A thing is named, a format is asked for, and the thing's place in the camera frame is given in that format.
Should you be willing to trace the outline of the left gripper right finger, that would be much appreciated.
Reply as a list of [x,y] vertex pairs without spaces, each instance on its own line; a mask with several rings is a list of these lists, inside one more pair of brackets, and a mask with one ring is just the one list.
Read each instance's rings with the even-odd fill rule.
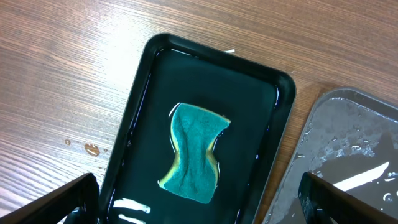
[[376,210],[310,172],[303,173],[298,197],[307,224],[397,224],[394,217]]

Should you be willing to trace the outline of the green yellow sponge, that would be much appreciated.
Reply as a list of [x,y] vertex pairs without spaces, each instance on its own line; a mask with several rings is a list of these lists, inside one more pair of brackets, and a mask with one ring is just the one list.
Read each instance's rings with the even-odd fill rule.
[[208,204],[220,175],[219,163],[213,154],[215,143],[231,121],[187,103],[179,103],[170,115],[174,161],[158,185],[179,197]]

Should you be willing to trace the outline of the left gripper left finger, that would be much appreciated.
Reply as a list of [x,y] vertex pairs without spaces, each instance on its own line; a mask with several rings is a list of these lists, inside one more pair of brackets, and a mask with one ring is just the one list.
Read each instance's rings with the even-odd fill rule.
[[96,177],[87,173],[1,217],[1,223],[97,223],[99,193]]

